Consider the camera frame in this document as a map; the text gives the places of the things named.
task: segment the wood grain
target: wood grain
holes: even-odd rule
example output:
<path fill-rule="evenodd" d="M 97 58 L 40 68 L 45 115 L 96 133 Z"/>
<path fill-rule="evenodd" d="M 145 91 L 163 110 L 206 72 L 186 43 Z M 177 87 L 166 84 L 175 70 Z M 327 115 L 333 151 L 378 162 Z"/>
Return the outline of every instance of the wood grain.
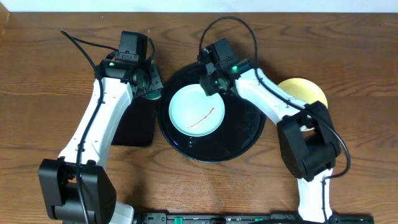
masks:
<path fill-rule="evenodd" d="M 398 222 L 398 15 L 238 14 L 254 29 L 261 67 L 275 82 L 307 78 L 325 91 L 335 128 L 353 158 L 331 184 L 339 213 Z M 12 13 L 0 45 L 0 223 L 49 220 L 37 169 L 56 158 L 88 104 L 93 72 L 59 33 L 116 47 L 122 30 L 150 36 L 167 81 L 195 61 L 203 29 L 219 14 Z M 242 26 L 220 22 L 205 38 L 228 37 L 252 57 Z M 107 50 L 84 46 L 95 62 Z M 338 158 L 336 170 L 345 165 Z M 108 175 L 118 200 L 138 210 L 268 213 L 296 210 L 297 182 L 280 159 L 275 126 L 247 153 L 222 164 L 183 157 L 158 127 L 150 147 L 112 147 Z"/>

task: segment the red mark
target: red mark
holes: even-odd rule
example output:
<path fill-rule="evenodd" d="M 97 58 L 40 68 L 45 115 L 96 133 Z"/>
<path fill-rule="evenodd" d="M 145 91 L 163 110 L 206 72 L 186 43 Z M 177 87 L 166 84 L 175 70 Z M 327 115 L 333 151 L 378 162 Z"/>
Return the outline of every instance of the red mark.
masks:
<path fill-rule="evenodd" d="M 213 110 L 214 110 L 214 108 L 212 108 L 211 109 L 211 111 L 209 112 L 209 114 L 208 115 L 206 115 L 204 118 L 202 118 L 200 121 L 203 121 L 204 119 L 206 119 L 207 118 L 207 116 L 209 116 L 210 114 L 211 114 L 211 112 L 213 112 Z M 196 122 L 194 125 L 192 125 L 192 126 L 190 126 L 190 127 L 188 127 L 188 128 L 192 128 L 192 127 L 194 127 L 195 125 L 197 125 L 200 121 L 198 121 L 198 122 Z"/>

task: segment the black round plate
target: black round plate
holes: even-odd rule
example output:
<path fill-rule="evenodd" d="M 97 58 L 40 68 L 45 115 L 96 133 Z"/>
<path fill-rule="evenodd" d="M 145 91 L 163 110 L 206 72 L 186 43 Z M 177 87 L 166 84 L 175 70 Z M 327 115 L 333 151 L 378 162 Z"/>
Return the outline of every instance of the black round plate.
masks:
<path fill-rule="evenodd" d="M 206 73 L 197 63 L 179 70 L 164 86 L 158 109 L 160 130 L 166 140 L 180 153 L 202 162 L 223 162 L 245 153 L 258 140 L 266 117 L 250 102 L 238 96 L 220 94 L 225 105 L 224 120 L 212 133 L 202 137 L 182 134 L 172 124 L 169 104 L 179 89 L 199 84 Z"/>

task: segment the green connector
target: green connector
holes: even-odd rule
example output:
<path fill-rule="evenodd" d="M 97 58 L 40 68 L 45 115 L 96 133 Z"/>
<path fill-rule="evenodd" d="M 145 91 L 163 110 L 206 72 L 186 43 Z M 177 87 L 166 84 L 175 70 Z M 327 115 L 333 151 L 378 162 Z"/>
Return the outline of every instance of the green connector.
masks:
<path fill-rule="evenodd" d="M 182 224 L 182 217 L 175 217 L 174 218 L 174 224 Z"/>

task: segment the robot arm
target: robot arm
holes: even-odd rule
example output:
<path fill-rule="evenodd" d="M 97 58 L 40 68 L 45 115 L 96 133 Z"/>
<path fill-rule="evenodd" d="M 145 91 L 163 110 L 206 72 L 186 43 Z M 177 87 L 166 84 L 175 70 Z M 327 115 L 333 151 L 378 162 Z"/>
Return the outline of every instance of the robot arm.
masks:
<path fill-rule="evenodd" d="M 152 56 L 148 59 L 147 41 L 153 48 Z M 133 98 L 142 96 L 154 100 L 160 97 L 163 84 L 157 66 L 152 64 L 154 50 L 147 36 L 123 31 L 119 52 L 109 54 L 110 57 L 95 67 L 96 77 L 101 78 L 94 82 L 91 100 L 76 133 L 57 160 L 44 159 L 39 168 L 39 180 L 50 218 L 64 220 L 65 223 L 85 222 L 81 193 L 85 199 L 88 222 L 132 223 L 134 209 L 116 201 L 116 190 L 105 170 L 116 128 Z M 101 94 L 98 82 L 103 84 L 102 102 L 98 102 Z M 79 191 L 77 184 L 69 180 L 75 178 L 78 144 L 98 103 L 101 106 L 81 147 L 82 188 Z"/>
<path fill-rule="evenodd" d="M 290 96 L 284 90 L 272 83 L 260 68 L 257 69 L 257 72 L 263 81 L 273 88 L 274 91 L 278 92 L 283 97 L 286 97 L 292 103 L 303 107 L 307 104 L 302 100 L 298 100 L 293 96 Z M 299 112 L 299 110 L 292 108 L 291 106 L 287 106 L 284 102 L 260 85 L 254 73 L 254 69 L 241 74 L 241 77 L 235 81 L 235 87 L 240 97 L 256 105 L 274 124 L 282 121 L 285 116 L 293 116 Z M 333 169 L 326 169 L 317 174 L 312 181 L 306 181 L 304 178 L 297 179 L 298 192 L 300 194 L 298 213 L 303 220 L 320 223 L 325 222 L 322 210 L 321 181 L 324 176 L 329 176 L 332 172 Z M 325 186 L 325 210 L 328 218 L 332 215 L 332 211 L 329 206 L 329 182 L 330 181 L 327 180 Z"/>
<path fill-rule="evenodd" d="M 337 139 L 325 127 L 313 122 L 303 112 L 287 105 L 259 83 L 248 60 L 239 62 L 226 39 L 209 45 L 199 55 L 207 74 L 200 84 L 207 95 L 223 91 L 233 93 L 257 106 L 278 129 L 280 151 L 288 170 L 297 178 L 300 193 L 298 212 L 305 221 L 325 222 L 322 209 L 322 178 L 331 175 L 335 158 L 340 154 Z M 280 89 L 260 68 L 262 82 L 293 104 L 317 114 L 333 128 L 328 110 L 320 102 L 308 105 Z M 302 131 L 314 128 L 312 136 L 304 138 Z M 325 212 L 330 218 L 329 180 L 325 186 Z"/>

